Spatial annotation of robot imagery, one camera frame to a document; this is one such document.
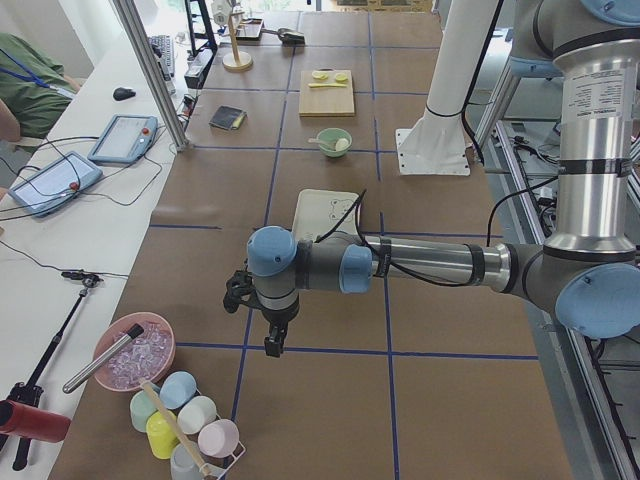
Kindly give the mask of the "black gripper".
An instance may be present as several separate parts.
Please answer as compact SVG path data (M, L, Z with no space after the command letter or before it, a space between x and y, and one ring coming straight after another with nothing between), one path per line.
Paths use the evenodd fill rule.
M246 270L236 270L226 281L226 293L223 307L228 313L235 313L243 305L259 310L269 323L268 335L264 338L267 356L280 357L284 352L288 324L299 312L299 298L287 300L284 307L271 307L266 300L261 300L253 283L252 274Z

